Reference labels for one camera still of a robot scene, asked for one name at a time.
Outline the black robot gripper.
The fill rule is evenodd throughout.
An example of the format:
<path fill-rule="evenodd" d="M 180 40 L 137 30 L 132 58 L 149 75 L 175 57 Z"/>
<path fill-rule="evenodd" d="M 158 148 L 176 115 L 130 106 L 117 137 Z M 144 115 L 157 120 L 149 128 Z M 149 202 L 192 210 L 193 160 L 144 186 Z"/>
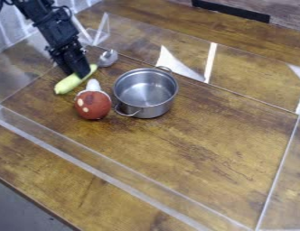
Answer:
<path fill-rule="evenodd" d="M 48 41 L 46 50 L 60 68 L 68 75 L 76 73 L 80 79 L 84 79 L 92 68 L 84 54 L 72 14 L 65 8 L 37 8 L 34 26 Z"/>

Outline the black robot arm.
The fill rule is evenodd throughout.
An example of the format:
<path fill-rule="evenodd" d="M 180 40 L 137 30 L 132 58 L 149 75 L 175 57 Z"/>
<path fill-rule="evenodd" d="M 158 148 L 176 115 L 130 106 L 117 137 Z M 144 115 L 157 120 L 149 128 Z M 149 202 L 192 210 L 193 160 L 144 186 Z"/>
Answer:
<path fill-rule="evenodd" d="M 60 68 L 68 75 L 77 74 L 84 79 L 92 69 L 69 7 L 57 6 L 54 0 L 13 0 L 13 5 L 42 33 L 48 41 L 45 49 Z"/>

